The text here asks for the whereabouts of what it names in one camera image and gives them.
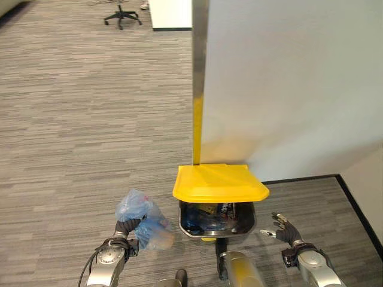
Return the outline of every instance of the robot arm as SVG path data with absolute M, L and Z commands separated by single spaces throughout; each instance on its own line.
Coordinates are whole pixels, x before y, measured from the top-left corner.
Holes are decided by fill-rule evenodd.
M 286 267 L 298 267 L 303 279 L 313 287 L 346 287 L 335 273 L 328 256 L 312 243 L 304 242 L 298 230 L 283 215 L 272 213 L 279 226 L 276 232 L 261 230 L 261 234 L 287 242 L 291 248 L 282 251 Z
M 117 287 L 125 263 L 129 257 L 138 255 L 138 241 L 135 239 L 128 240 L 127 236 L 140 222 L 140 219 L 131 219 L 125 222 L 117 221 L 113 236 L 95 249 L 96 251 L 83 268 L 78 287 L 80 287 L 81 279 L 88 265 L 87 286 Z M 96 263 L 92 268 L 94 258 L 96 258 Z

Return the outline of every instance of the trash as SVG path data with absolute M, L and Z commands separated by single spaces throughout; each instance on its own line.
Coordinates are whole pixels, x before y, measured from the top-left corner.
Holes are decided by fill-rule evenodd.
M 132 189 L 117 205 L 115 217 L 118 221 L 143 218 L 135 229 L 140 248 L 164 250 L 173 245 L 170 222 L 162 215 L 158 205 L 138 190 Z
M 236 225 L 234 203 L 189 203 L 186 226 L 194 234 L 200 230 L 231 230 Z

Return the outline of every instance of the blue plastic bag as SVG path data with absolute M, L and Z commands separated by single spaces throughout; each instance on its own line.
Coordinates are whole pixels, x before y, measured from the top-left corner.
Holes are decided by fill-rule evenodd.
M 119 221 L 144 216 L 145 219 L 135 229 L 139 247 L 156 250 L 172 247 L 174 235 L 170 222 L 162 215 L 158 205 L 144 193 L 131 190 L 115 209 L 115 217 Z

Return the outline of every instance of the yellow trash can lid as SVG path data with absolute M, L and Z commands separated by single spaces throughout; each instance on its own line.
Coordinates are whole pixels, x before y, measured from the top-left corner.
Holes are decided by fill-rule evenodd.
M 173 196 L 192 203 L 260 201 L 269 196 L 246 164 L 179 166 Z

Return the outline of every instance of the white partition wall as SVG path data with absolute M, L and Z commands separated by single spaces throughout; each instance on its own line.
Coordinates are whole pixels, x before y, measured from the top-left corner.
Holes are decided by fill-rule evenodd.
M 191 29 L 192 0 L 149 0 L 154 30 Z
M 211 0 L 202 163 L 340 173 L 383 141 L 381 0 Z
M 350 165 L 341 175 L 383 243 L 383 146 Z

